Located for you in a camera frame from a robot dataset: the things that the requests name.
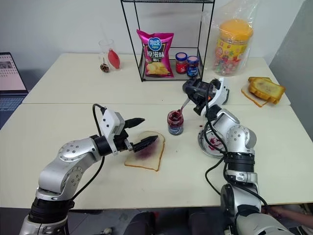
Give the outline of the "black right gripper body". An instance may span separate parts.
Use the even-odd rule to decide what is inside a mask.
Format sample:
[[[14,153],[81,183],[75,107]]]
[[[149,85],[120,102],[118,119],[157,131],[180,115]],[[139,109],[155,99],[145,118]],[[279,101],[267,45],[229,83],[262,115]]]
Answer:
[[[217,90],[220,88],[220,82],[218,79],[213,79],[209,83],[202,81],[200,78],[198,79],[189,79],[195,80],[195,92],[193,94],[201,94],[204,96],[204,107],[206,102],[210,102],[217,94]]]

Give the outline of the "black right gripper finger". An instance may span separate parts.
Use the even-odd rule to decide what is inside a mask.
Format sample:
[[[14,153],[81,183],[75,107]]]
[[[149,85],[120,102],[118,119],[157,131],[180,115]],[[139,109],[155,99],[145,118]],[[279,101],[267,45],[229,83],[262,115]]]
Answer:
[[[188,80],[183,84],[182,89],[185,94],[191,95],[195,92],[195,87],[194,87],[195,82],[196,82],[195,80]]]
[[[201,94],[191,94],[188,98],[196,105],[193,109],[197,114],[201,114],[204,108],[204,96]]]

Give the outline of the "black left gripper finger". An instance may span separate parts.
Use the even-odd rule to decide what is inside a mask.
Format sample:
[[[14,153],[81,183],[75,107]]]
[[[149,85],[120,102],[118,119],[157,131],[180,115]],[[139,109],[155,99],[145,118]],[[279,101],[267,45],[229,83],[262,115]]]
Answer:
[[[148,136],[148,137],[142,139],[140,142],[133,144],[133,152],[138,152],[138,151],[148,147],[149,145],[153,144],[157,138],[158,138],[157,135]]]
[[[145,119],[144,118],[131,118],[131,119],[128,119],[128,120],[125,120],[125,125],[124,125],[124,129],[127,129],[127,128],[133,128],[133,127],[136,127],[138,126],[139,124],[141,124],[142,122],[144,122]]]

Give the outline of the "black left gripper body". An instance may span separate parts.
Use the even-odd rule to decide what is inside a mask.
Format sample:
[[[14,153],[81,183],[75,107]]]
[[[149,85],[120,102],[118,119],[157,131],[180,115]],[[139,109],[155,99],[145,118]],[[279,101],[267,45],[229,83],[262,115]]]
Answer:
[[[113,142],[118,152],[125,150],[133,151],[133,144],[129,142],[128,137],[129,135],[125,129],[123,129],[119,135],[114,136]]]

